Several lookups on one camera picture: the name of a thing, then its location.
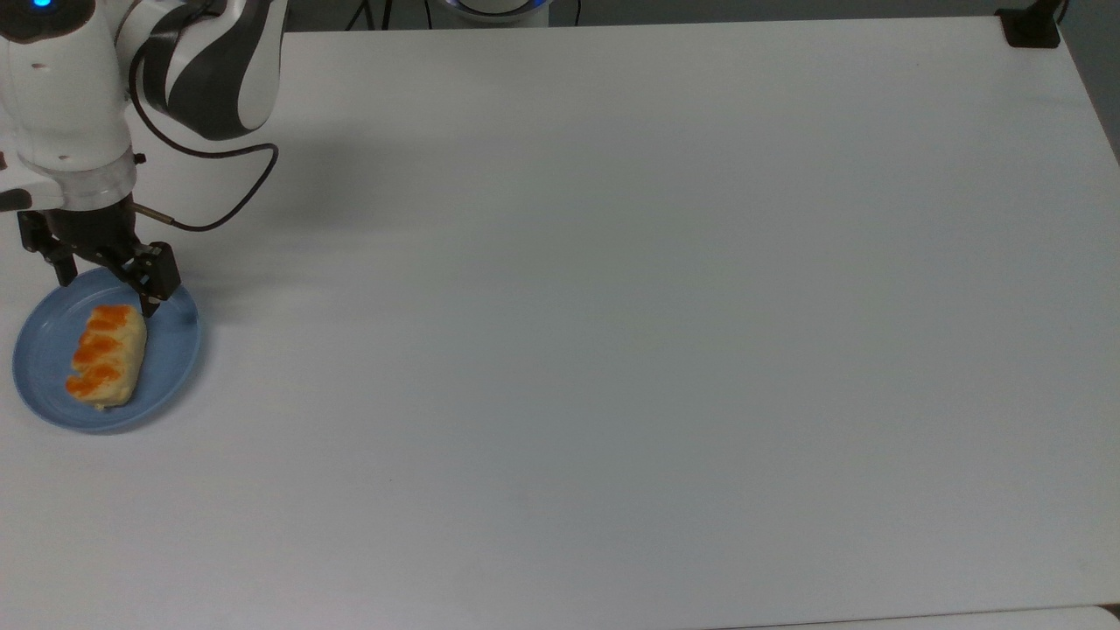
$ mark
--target blue plate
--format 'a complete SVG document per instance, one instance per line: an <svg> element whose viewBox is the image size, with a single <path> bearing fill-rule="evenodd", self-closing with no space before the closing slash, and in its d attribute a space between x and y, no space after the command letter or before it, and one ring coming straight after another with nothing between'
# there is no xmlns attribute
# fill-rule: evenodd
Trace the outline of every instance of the blue plate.
<svg viewBox="0 0 1120 630"><path fill-rule="evenodd" d="M99 411L66 391L71 359L94 306L132 304L136 293L108 269L78 276L35 307L16 340L11 371L24 402L44 420L86 433L120 432L159 410L186 382L198 359L202 325L187 289L179 287L148 319L148 345L132 399Z"/></svg>

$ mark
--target gray wall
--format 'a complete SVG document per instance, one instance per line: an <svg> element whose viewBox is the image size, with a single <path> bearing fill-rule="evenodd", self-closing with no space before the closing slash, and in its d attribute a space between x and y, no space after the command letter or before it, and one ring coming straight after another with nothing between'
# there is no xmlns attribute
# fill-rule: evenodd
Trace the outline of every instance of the gray wall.
<svg viewBox="0 0 1120 630"><path fill-rule="evenodd" d="M291 0L291 30L342 30L360 0ZM371 0L380 25L384 0ZM436 28L454 22L431 0ZM990 16L1029 0L584 0L581 26L933 16ZM572 24L576 0L556 0L552 25ZM360 20L355 28L364 28ZM391 29L427 28L423 0L393 0ZM1062 25L1098 114L1120 155L1120 0L1071 0Z"/></svg>

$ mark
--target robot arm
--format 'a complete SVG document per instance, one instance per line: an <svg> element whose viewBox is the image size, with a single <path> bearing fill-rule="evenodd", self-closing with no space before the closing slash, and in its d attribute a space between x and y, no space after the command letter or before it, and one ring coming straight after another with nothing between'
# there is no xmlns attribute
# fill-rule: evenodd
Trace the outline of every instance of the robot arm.
<svg viewBox="0 0 1120 630"><path fill-rule="evenodd" d="M131 200L125 82L138 76L134 93L204 138L249 133L276 101L287 0L228 0L216 15L212 0L127 3L0 0L0 100L15 127L15 147L0 147L0 212L21 211L25 249L59 284L76 254L132 286L151 315L179 276L170 245L136 237L147 209Z"/></svg>

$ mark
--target orange topping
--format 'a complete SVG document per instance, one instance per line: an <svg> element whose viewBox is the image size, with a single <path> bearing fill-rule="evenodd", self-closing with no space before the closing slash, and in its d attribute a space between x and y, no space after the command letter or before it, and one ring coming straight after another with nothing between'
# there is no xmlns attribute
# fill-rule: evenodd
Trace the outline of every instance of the orange topping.
<svg viewBox="0 0 1120 630"><path fill-rule="evenodd" d="M91 335L85 333L78 341L77 352L74 353L75 364L95 363L105 354L121 346L121 342L105 335Z"/></svg>
<svg viewBox="0 0 1120 630"><path fill-rule="evenodd" d="M86 328L91 331L115 331L128 323L129 306L119 304L115 306L102 305L93 308Z"/></svg>
<svg viewBox="0 0 1120 630"><path fill-rule="evenodd" d="M110 365L94 365L80 377L66 379L66 391L73 396L88 396L102 385L121 378L121 373Z"/></svg>

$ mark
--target table surface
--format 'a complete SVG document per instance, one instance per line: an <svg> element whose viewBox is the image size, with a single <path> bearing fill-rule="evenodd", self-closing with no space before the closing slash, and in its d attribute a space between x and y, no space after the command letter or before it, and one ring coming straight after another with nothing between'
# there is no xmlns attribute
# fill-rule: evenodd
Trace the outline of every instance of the table surface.
<svg viewBox="0 0 1120 630"><path fill-rule="evenodd" d="M281 83L242 215L140 230L207 324L174 407L85 436L0 379L4 628L1120 600L1120 169L1064 46L293 34ZM183 221L263 159L136 145L137 200ZM54 279L0 221L8 355Z"/></svg>

